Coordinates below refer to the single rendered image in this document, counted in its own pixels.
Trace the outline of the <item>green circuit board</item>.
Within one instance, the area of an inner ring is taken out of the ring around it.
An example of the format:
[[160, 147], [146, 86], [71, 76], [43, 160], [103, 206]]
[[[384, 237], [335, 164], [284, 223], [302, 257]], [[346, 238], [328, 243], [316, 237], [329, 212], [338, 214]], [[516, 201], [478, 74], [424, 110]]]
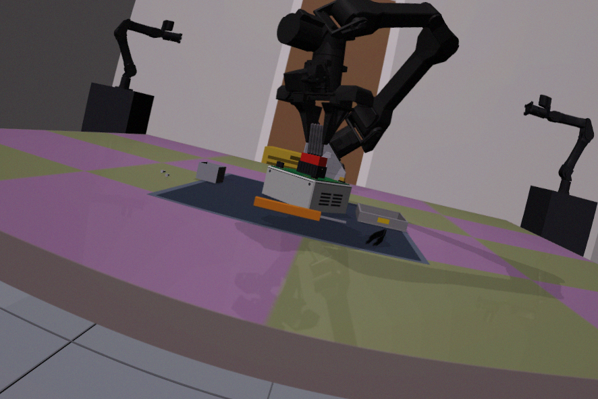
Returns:
[[[276, 166], [272, 165], [272, 167], [276, 167]], [[347, 183], [338, 182], [337, 180], [333, 180], [333, 179], [331, 179], [331, 178], [327, 178], [327, 177], [325, 177], [325, 178], [318, 178], [318, 179], [314, 179], [314, 178], [311, 178], [311, 176], [310, 176], [310, 175], [303, 174], [303, 173], [300, 173], [300, 172], [296, 171], [296, 169], [290, 169], [290, 168], [286, 168], [286, 167], [284, 167], [284, 168], [276, 167], [276, 168], [278, 168], [278, 169], [282, 169], [282, 170], [285, 170], [285, 171], [288, 171], [288, 172], [291, 172], [291, 173], [293, 173], [293, 174], [297, 174], [297, 175], [300, 175], [300, 176], [304, 176], [304, 177], [306, 177], [306, 178], [310, 178], [310, 179], [312, 179], [312, 180], [318, 180], [318, 181], [323, 181], [323, 182], [332, 182], [332, 183], [337, 183], [337, 184], [345, 184], [345, 185], [349, 185], [349, 184], [347, 184]]]

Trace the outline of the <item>red power plug with black cables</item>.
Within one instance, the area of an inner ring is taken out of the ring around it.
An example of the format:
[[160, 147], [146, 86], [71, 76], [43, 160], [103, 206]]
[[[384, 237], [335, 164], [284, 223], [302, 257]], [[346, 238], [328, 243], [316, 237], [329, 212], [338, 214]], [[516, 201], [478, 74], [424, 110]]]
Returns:
[[314, 165], [326, 167], [327, 159], [323, 156], [323, 147], [324, 144], [322, 143], [323, 137], [323, 125], [319, 124], [311, 124], [310, 125], [310, 134], [309, 134], [309, 141], [308, 141], [308, 151], [307, 153], [301, 154], [301, 161], [311, 163]]

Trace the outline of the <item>dark blue work mat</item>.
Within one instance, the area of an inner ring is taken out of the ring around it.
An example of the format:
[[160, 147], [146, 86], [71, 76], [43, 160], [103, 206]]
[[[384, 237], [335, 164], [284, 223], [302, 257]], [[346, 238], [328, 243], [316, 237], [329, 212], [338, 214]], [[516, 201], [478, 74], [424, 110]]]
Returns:
[[[199, 180], [148, 195], [280, 232], [430, 265], [407, 232], [357, 221], [357, 204], [348, 203], [346, 214], [321, 212], [346, 223], [321, 217], [317, 221], [255, 206], [256, 197], [284, 203], [262, 194], [263, 185], [258, 180], [225, 174], [220, 183]], [[382, 243], [372, 246], [376, 238], [365, 244], [369, 236], [384, 229]]]

